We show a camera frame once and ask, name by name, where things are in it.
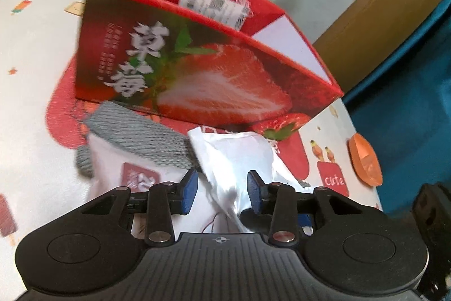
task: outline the patterned tablecloth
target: patterned tablecloth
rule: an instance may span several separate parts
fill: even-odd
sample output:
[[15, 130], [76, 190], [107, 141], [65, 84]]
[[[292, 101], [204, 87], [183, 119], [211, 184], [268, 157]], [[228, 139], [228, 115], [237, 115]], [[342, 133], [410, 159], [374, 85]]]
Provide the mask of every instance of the patterned tablecloth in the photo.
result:
[[[25, 291], [14, 265], [17, 243], [80, 206], [90, 188], [74, 163], [86, 134], [81, 120], [96, 109], [74, 98], [81, 18], [65, 11], [74, 2], [83, 0], [0, 0], [0, 223], [8, 222], [8, 208], [15, 224], [0, 231], [0, 301]], [[149, 118], [182, 133], [195, 127]], [[298, 179], [380, 208], [376, 190], [350, 164], [346, 142], [354, 133], [338, 100], [274, 148]]]

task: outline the red square print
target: red square print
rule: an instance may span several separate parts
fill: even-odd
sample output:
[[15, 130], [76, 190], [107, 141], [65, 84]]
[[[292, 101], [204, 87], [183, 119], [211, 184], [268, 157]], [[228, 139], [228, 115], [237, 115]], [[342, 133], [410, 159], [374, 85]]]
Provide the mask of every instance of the red square print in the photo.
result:
[[132, 193], [144, 192], [158, 184], [161, 176], [158, 172], [125, 162], [122, 165], [122, 185], [128, 186]]
[[319, 161], [317, 164], [322, 184], [345, 197], [349, 197], [348, 185], [344, 180], [343, 173], [336, 163]]

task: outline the green strawberry leaf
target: green strawberry leaf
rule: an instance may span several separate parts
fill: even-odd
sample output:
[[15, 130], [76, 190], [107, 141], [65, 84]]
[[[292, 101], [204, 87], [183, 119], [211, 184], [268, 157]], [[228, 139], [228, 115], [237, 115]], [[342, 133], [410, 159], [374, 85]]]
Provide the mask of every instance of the green strawberry leaf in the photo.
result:
[[279, 130], [275, 130], [272, 128], [266, 129], [265, 132], [263, 133], [263, 136], [266, 139], [283, 141], [284, 139], [287, 139], [293, 132], [296, 131], [296, 130], [293, 130], [294, 127], [295, 127], [295, 123], [290, 123]]
[[188, 47], [189, 44], [193, 39], [191, 39], [191, 36], [189, 35], [188, 27], [185, 25], [179, 32], [179, 36], [177, 36], [177, 40], [175, 41], [174, 50], [176, 52], [179, 52], [182, 49], [185, 49]]
[[183, 48], [178, 49], [177, 51], [183, 52], [184, 54], [201, 54], [201, 55], [215, 54], [216, 52], [216, 50], [208, 48]]
[[138, 57], [130, 57], [129, 63], [136, 68], [139, 65]]

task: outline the qr code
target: qr code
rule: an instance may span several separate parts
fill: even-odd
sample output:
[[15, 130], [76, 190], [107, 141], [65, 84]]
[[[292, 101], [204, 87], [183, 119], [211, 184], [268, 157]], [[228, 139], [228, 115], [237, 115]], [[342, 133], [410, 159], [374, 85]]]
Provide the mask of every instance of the qr code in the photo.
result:
[[225, 0], [211, 0], [208, 8], [220, 11], [224, 7], [225, 2], [226, 2]]
[[235, 22], [235, 30], [239, 30], [241, 26], [243, 25], [244, 21], [246, 20], [247, 14], [241, 14], [238, 19]]
[[196, 5], [196, 1], [197, 0], [188, 0], [186, 7], [188, 7], [189, 9], [194, 9], [194, 6]]

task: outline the gray knitted fabric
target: gray knitted fabric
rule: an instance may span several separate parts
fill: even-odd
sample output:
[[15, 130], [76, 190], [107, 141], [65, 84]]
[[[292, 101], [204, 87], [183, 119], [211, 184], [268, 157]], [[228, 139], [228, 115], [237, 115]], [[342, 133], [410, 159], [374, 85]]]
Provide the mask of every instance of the gray knitted fabric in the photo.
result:
[[[200, 167], [186, 136], [113, 102], [101, 104], [84, 123], [112, 145], [161, 166]], [[78, 148], [76, 164], [83, 174], [92, 177], [89, 148]]]

